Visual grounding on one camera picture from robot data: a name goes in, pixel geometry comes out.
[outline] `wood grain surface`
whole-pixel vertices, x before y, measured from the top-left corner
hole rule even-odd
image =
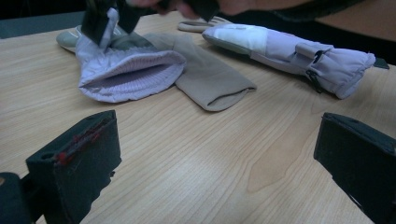
[[[136,32],[181,34],[180,21],[176,12],[151,15]],[[218,113],[177,87],[106,104],[79,91],[78,60],[57,45],[60,32],[0,40],[0,172],[23,177],[27,157],[81,119],[115,109],[122,163],[82,223],[371,223],[313,152],[324,112],[396,138],[395,66],[368,69],[338,100],[190,34],[258,89]]]

